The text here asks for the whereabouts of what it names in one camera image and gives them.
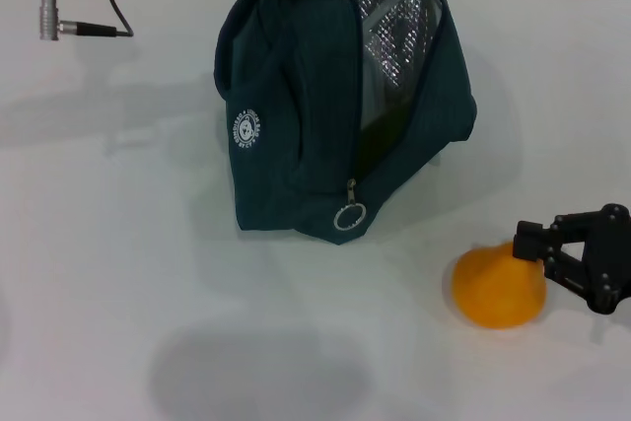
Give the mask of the orange yellow pear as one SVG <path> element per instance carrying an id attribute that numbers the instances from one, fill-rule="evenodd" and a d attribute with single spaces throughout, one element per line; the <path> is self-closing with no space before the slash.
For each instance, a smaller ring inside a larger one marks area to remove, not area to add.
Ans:
<path id="1" fill-rule="evenodd" d="M 451 297 L 472 323 L 509 329 L 540 316 L 547 297 L 542 264 L 513 256 L 513 245 L 469 250 L 456 262 Z"/>

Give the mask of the green cucumber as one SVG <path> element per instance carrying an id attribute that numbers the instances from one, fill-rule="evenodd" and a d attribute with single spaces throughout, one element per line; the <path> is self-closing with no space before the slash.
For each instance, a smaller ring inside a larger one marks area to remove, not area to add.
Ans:
<path id="1" fill-rule="evenodd" d="M 366 177 L 397 144 L 408 127 L 409 115 L 409 105 L 397 105 L 361 130 L 355 178 Z"/>

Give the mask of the teal fabric lunch bag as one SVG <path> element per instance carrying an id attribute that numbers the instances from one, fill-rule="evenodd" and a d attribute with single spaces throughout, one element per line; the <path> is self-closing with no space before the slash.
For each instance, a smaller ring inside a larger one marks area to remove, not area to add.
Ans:
<path id="1" fill-rule="evenodd" d="M 214 78 L 239 227 L 336 245 L 477 115 L 447 0 L 237 0 Z M 404 135 L 355 178 L 361 130 L 397 105 L 410 106 Z"/>

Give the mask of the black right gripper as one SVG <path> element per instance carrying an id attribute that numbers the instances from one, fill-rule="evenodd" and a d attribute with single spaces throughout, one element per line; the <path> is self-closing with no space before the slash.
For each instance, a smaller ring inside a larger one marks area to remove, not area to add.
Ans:
<path id="1" fill-rule="evenodd" d="M 581 260 L 562 251 L 583 244 Z M 519 221 L 513 241 L 516 258 L 543 258 L 544 276 L 583 299 L 590 310 L 611 315 L 631 297 L 631 212 L 621 204 L 557 215 L 545 228 Z"/>

